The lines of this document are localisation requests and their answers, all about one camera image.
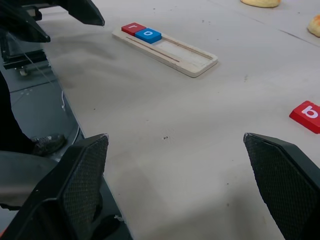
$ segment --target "bread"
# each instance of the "bread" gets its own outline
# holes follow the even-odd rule
[[[281,3],[281,0],[241,0],[241,2],[260,8],[274,8]]]
[[[320,38],[320,14],[315,16],[309,23],[308,30],[310,33]]]

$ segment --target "white table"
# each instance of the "white table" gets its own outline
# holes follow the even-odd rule
[[[320,39],[306,30],[319,3],[297,2],[96,0],[104,28],[44,13],[44,50],[83,133],[110,135],[105,177],[135,239],[283,240],[242,138],[292,142],[320,166],[319,136],[289,118],[320,103]],[[219,63],[190,78],[112,38],[131,22]]]

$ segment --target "person's foot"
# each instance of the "person's foot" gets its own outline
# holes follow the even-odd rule
[[[45,156],[58,151],[66,142],[63,134],[52,134],[42,138],[31,138],[35,143],[33,155]]]

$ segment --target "red letter block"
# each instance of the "red letter block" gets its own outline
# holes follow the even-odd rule
[[[130,23],[128,25],[125,25],[121,28],[121,30],[127,34],[130,34],[132,36],[135,36],[136,32],[139,32],[143,29],[146,29],[145,26],[142,26],[136,22]]]
[[[305,101],[292,111],[290,118],[315,134],[320,134],[320,106],[310,101]]]

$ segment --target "blue letter block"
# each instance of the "blue letter block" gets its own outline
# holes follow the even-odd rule
[[[151,28],[146,28],[141,31],[135,33],[135,37],[141,39],[149,44],[153,44],[159,40],[161,40],[161,33]]]

